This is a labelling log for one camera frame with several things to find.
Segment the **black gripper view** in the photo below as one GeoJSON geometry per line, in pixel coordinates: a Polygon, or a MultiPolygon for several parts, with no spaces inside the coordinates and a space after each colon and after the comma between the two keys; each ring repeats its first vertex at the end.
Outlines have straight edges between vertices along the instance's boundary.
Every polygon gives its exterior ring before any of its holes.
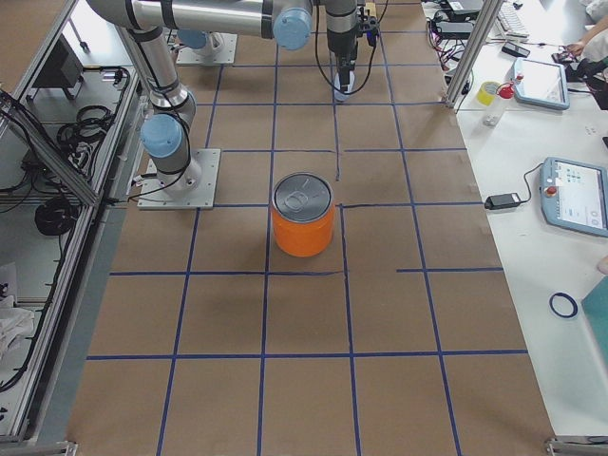
{"type": "Polygon", "coordinates": [[[357,58],[356,28],[338,32],[327,29],[327,42],[330,52],[334,55],[337,71],[337,89],[339,91],[352,90],[352,72],[357,58]]]}

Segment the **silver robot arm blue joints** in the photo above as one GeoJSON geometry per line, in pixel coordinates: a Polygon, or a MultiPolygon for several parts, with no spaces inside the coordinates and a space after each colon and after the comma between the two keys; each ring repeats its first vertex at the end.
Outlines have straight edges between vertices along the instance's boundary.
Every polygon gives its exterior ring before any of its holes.
{"type": "Polygon", "coordinates": [[[334,95],[353,94],[357,40],[364,33],[360,1],[91,1],[91,9],[119,32],[142,78],[154,114],[142,142],[156,167],[158,192],[189,196],[201,187],[202,165],[189,143],[196,113],[178,65],[213,66],[234,61],[240,35],[273,40],[298,50],[318,36],[325,18],[335,63],[334,95]]]}

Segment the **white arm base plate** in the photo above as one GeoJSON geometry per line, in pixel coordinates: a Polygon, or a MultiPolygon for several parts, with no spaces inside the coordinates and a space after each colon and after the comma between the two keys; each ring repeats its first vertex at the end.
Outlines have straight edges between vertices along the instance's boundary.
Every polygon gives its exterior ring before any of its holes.
{"type": "Polygon", "coordinates": [[[191,162],[183,176],[169,186],[168,175],[160,174],[145,180],[143,196],[137,206],[142,210],[187,210],[212,209],[219,174],[220,150],[216,148],[195,149],[191,162]]]}

